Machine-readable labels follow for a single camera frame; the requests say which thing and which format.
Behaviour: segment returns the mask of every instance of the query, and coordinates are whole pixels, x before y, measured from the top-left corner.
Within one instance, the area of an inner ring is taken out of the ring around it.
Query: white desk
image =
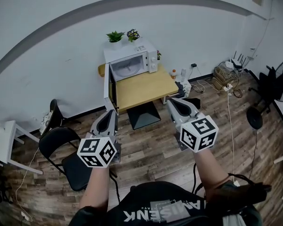
[[[28,136],[32,140],[39,143],[38,138],[34,137],[32,134],[24,130],[22,127],[18,126],[16,124],[16,121],[7,121],[4,123],[4,130],[0,129],[0,161],[6,164],[9,162],[10,164],[13,164],[22,169],[25,169],[25,170],[28,170],[34,173],[38,173],[38,174],[43,174],[43,172],[40,170],[36,170],[30,167],[27,167],[16,161],[11,160],[11,151],[13,149],[14,140],[20,142],[21,144],[24,144],[24,141],[16,137],[16,130],[21,131],[22,133],[24,133],[26,136]]]

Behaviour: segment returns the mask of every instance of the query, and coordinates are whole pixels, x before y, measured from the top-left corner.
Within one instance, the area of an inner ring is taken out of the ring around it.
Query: bottle
[[[176,79],[176,70],[172,70],[172,72],[170,74],[171,74],[171,78],[173,80],[175,80]]]
[[[184,82],[185,74],[186,74],[186,69],[182,69],[182,70],[181,70],[181,78],[180,78],[180,82]]]

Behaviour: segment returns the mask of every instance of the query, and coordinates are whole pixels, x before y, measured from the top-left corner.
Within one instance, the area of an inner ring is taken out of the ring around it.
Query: fan base
[[[262,116],[256,108],[249,108],[246,112],[246,117],[252,128],[258,130],[263,126]]]

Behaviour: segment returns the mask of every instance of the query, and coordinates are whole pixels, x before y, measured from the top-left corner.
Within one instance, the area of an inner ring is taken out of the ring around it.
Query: table top
[[[159,64],[157,72],[141,73],[117,82],[118,111],[125,111],[177,91],[175,81],[163,65]]]
[[[4,130],[0,128],[0,161],[8,163],[10,147],[13,146],[16,133],[16,121],[4,123]]]

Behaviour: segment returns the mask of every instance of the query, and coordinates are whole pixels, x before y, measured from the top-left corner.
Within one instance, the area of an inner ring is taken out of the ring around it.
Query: baseboard
[[[83,117],[83,116],[86,116],[86,115],[89,115],[89,114],[92,114],[92,113],[95,113],[95,112],[98,112],[98,111],[101,111],[101,110],[104,110],[104,109],[105,109],[105,107],[101,106],[101,107],[95,108],[93,110],[86,111],[86,112],[80,113],[78,115],[74,115],[72,117],[69,117],[69,118],[67,118],[67,121],[73,121],[73,120],[76,120],[76,119],[78,119],[80,117]],[[39,132],[38,129],[30,132],[30,134],[34,134],[34,133],[37,133],[37,132]],[[25,137],[26,137],[26,135],[22,135],[22,136],[19,136],[18,138],[19,139],[23,139]]]
[[[252,70],[248,70],[248,69],[244,69],[245,72],[249,73],[257,82],[259,82],[259,78],[254,74],[254,72]],[[273,101],[273,105],[275,106],[277,112],[279,113],[279,115],[281,116],[281,119],[283,121],[283,114],[279,108],[279,106],[277,105],[277,103],[275,101]]]
[[[188,82],[193,82],[193,81],[199,81],[199,80],[202,80],[202,79],[206,79],[206,78],[210,78],[210,77],[213,77],[213,74],[212,73],[209,73],[209,74],[206,74],[206,75],[202,75],[202,76],[199,76],[199,77],[195,77],[195,78],[192,78],[192,79],[189,79]]]

